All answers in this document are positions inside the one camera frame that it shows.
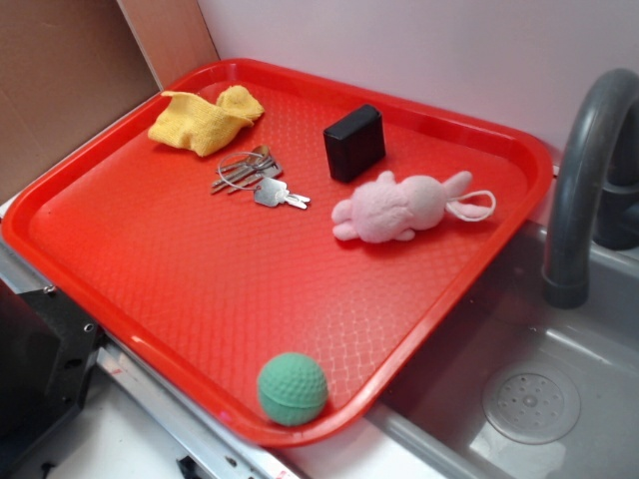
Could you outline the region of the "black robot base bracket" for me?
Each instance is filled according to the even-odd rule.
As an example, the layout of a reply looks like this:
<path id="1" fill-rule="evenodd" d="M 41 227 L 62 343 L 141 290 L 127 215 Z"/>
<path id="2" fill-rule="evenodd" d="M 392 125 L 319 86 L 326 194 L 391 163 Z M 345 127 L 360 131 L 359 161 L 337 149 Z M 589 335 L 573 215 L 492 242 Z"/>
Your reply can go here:
<path id="1" fill-rule="evenodd" d="M 61 290 L 1 287 L 1 466 L 84 406 L 103 330 Z"/>

